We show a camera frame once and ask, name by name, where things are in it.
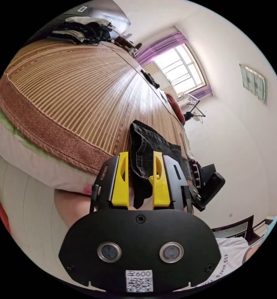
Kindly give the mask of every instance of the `red object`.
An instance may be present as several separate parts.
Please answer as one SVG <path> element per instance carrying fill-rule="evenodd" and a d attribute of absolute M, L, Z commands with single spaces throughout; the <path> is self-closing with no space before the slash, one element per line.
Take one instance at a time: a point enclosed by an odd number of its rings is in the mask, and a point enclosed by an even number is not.
<path fill-rule="evenodd" d="M 1 205 L 1 203 L 0 203 L 0 218 L 1 218 L 3 225 L 5 226 L 5 228 L 11 235 L 10 225 L 8 223 L 8 217 L 7 217 L 5 210 L 3 209 L 2 205 Z"/>
<path fill-rule="evenodd" d="M 166 96 L 167 96 L 168 102 L 172 106 L 172 109 L 176 113 L 176 116 L 178 117 L 179 121 L 183 125 L 185 125 L 185 118 L 184 118 L 183 112 L 182 112 L 181 108 L 179 107 L 176 99 L 169 93 L 167 93 Z"/>

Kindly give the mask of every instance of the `camera lens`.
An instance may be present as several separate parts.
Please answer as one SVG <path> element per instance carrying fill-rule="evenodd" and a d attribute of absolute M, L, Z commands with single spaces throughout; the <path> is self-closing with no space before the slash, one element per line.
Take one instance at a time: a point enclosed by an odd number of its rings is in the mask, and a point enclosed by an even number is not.
<path fill-rule="evenodd" d="M 118 261 L 122 255 L 120 247 L 112 242 L 106 242 L 99 245 L 98 257 L 107 263 L 114 263 Z"/>

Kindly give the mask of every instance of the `black jeans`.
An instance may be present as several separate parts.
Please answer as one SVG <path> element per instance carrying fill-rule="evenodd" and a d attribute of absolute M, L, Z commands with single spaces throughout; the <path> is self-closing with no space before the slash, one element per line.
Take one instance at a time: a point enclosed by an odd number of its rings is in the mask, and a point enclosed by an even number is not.
<path fill-rule="evenodd" d="M 130 125 L 130 165 L 134 189 L 134 207 L 140 208 L 152 196 L 153 152 L 161 152 L 176 160 L 187 180 L 192 180 L 189 162 L 182 157 L 181 147 L 167 142 L 158 132 L 135 120 Z"/>

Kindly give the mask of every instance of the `person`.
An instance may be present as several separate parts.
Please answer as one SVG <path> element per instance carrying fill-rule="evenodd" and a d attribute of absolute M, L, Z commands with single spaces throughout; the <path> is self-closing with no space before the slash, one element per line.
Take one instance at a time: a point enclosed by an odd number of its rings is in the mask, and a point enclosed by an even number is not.
<path fill-rule="evenodd" d="M 90 198 L 86 195 L 71 193 L 62 190 L 55 190 L 54 202 L 58 214 L 68 227 L 68 229 L 80 218 L 84 217 L 89 213 L 90 209 Z M 146 205 L 143 205 L 140 210 L 151 209 L 149 205 L 151 201 L 146 200 Z M 130 210 L 135 210 L 133 206 L 129 207 Z M 224 277 L 231 272 L 242 266 L 251 256 L 259 249 L 261 244 L 269 235 L 270 231 L 273 229 L 277 222 L 277 216 L 273 222 L 269 225 L 264 238 L 259 245 L 255 247 L 250 247 L 248 242 L 242 238 L 216 238 L 221 259 L 210 275 L 210 277 L 203 283 L 195 286 L 199 287 L 208 283 L 211 283 L 221 277 Z M 187 286 L 178 291 L 183 291 L 191 288 Z"/>

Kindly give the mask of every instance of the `qr code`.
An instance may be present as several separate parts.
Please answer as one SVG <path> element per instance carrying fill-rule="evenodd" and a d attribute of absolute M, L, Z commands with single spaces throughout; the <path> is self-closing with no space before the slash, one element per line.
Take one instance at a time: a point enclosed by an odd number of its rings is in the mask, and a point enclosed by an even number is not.
<path fill-rule="evenodd" d="M 153 292 L 153 275 L 151 270 L 126 271 L 127 292 Z"/>

